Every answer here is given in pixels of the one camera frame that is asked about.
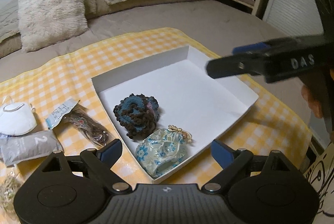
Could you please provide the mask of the person's right hand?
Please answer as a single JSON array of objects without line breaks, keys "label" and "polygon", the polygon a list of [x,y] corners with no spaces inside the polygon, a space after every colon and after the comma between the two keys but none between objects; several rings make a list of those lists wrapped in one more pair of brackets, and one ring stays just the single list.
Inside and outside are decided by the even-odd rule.
[{"label": "person's right hand", "polygon": [[303,86],[301,89],[301,95],[303,99],[307,102],[310,110],[314,113],[316,118],[323,118],[323,112],[321,103],[312,95],[311,91],[307,86]]}]

